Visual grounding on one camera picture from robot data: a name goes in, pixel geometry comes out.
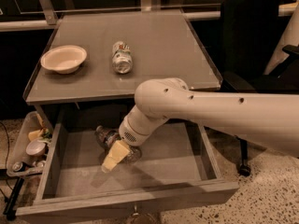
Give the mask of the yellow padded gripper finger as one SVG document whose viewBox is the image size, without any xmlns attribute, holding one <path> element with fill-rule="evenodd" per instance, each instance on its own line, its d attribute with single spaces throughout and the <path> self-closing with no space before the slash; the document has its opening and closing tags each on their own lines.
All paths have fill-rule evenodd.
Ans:
<svg viewBox="0 0 299 224">
<path fill-rule="evenodd" d="M 130 147 L 124 141 L 115 141 L 101 165 L 102 171 L 111 172 L 129 153 Z"/>
</svg>

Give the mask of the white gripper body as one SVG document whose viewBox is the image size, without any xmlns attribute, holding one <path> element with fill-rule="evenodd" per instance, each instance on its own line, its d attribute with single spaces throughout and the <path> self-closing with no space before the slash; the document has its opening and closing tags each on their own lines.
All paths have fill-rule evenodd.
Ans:
<svg viewBox="0 0 299 224">
<path fill-rule="evenodd" d="M 135 105 L 124 117 L 119 127 L 119 134 L 129 146 L 139 147 L 166 122 L 166 118 L 157 119 L 145 115 Z"/>
</svg>

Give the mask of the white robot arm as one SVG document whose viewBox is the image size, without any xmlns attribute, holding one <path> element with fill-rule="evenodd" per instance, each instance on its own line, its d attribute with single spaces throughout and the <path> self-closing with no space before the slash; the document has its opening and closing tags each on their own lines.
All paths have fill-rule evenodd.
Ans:
<svg viewBox="0 0 299 224">
<path fill-rule="evenodd" d="M 108 140 L 102 171 L 112 171 L 169 119 L 186 119 L 241 140 L 299 155 L 299 95 L 190 91 L 180 78 L 150 79 L 135 90 L 135 106 Z"/>
</svg>

